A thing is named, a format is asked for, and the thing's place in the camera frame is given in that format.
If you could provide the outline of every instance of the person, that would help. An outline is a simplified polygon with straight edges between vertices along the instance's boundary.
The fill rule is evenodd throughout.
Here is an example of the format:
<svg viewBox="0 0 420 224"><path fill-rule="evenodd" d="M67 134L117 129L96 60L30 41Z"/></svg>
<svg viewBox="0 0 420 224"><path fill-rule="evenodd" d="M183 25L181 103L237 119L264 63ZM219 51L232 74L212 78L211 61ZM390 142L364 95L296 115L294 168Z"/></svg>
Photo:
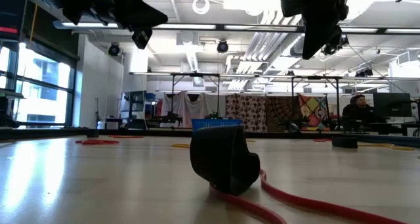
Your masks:
<svg viewBox="0 0 420 224"><path fill-rule="evenodd" d="M383 118L377 117L374 108L366 103L364 95L356 95L350 99L350 104L343 109L343 118L364 123L385 123Z"/></svg>

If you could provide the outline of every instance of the ceiling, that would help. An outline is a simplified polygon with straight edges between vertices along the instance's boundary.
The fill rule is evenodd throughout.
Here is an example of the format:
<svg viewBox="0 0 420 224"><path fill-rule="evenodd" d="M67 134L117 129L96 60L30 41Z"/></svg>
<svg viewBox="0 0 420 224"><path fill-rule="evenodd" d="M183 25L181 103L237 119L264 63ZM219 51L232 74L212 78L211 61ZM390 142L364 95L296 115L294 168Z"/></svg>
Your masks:
<svg viewBox="0 0 420 224"><path fill-rule="evenodd" d="M243 10L223 9L223 0L210 1L210 9L206 14L197 14L193 11L194 0L145 0L149 5L165 13L169 22L180 23L210 23L210 24L258 24L263 15L248 15ZM65 20L59 12L50 10L57 18ZM394 0L377 0L359 17L348 23L348 26L357 27L399 27L409 28L420 26L420 0L403 0L396 3ZM127 30L95 30L84 32L89 39L97 45L109 45L111 42L120 42L125 52L134 51L135 45L131 41L131 33ZM154 30L147 50L149 51L149 67L153 71L163 71L168 66L177 69L181 62L186 62L186 54L176 46L179 31ZM228 55L243 56L255 33L251 32L197 32L203 50L196 54L199 62L225 63ZM228 54L217 53L216 47L220 39L226 39L229 44ZM348 69L364 61L382 74L387 74L389 61L396 55L408 49L420 49L420 35L348 35L350 47L345 47L333 56L315 54L310 60L301 60L297 64L297 73L302 75L324 74L336 76L343 75Z"/></svg>

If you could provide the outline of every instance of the blue crate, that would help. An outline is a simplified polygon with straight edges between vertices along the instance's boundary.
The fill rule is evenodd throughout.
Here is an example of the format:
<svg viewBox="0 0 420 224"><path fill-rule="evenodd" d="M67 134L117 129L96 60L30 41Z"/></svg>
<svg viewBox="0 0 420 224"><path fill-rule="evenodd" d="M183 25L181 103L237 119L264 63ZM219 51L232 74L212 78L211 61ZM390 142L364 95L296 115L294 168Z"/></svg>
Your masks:
<svg viewBox="0 0 420 224"><path fill-rule="evenodd" d="M241 125L242 120L223 120L223 119L191 119L192 131L196 132L199 128L215 127L223 125Z"/></svg>

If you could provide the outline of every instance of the colorful fabric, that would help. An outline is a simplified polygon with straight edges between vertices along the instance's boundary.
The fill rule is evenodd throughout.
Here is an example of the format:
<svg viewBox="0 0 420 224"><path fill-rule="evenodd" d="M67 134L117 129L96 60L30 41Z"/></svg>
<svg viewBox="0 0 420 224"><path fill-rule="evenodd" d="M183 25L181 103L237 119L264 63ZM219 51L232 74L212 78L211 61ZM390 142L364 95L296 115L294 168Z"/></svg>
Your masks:
<svg viewBox="0 0 420 224"><path fill-rule="evenodd" d="M248 132L266 132L266 97L226 96L226 116L242 120Z"/></svg>
<svg viewBox="0 0 420 224"><path fill-rule="evenodd" d="M266 98L265 108L268 132L283 132L286 129L282 122L292 119L291 100L291 97Z"/></svg>
<svg viewBox="0 0 420 224"><path fill-rule="evenodd" d="M309 119L308 126L317 127L327 119L327 98L299 95L299 106L303 116Z"/></svg>

